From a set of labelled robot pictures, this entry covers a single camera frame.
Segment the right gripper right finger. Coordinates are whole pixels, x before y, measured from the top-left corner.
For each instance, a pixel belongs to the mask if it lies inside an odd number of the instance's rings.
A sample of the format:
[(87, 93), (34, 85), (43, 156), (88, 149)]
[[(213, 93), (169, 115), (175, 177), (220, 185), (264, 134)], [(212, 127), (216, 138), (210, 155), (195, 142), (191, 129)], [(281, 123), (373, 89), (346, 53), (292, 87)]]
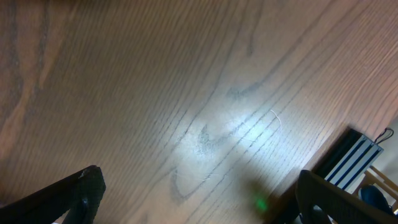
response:
[(303, 223), (397, 223), (397, 218), (368, 205), (309, 170), (301, 170), (295, 195)]

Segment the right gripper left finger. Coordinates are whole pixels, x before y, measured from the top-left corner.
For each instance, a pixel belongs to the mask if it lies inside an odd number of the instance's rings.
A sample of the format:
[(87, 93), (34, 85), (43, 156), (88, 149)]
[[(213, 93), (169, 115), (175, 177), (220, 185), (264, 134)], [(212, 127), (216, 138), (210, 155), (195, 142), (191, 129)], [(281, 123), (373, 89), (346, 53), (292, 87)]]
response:
[(92, 224), (106, 190), (102, 171), (88, 166), (27, 197), (1, 208), (1, 223)]

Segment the dark blue seat cushion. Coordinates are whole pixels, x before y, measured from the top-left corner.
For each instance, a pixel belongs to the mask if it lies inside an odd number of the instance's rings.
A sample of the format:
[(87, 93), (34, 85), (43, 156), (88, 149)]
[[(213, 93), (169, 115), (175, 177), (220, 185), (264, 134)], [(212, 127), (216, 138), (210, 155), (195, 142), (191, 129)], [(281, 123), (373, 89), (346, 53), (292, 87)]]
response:
[(392, 208), (389, 206), (382, 192), (373, 185), (365, 185), (358, 190), (359, 198), (365, 203), (394, 216)]

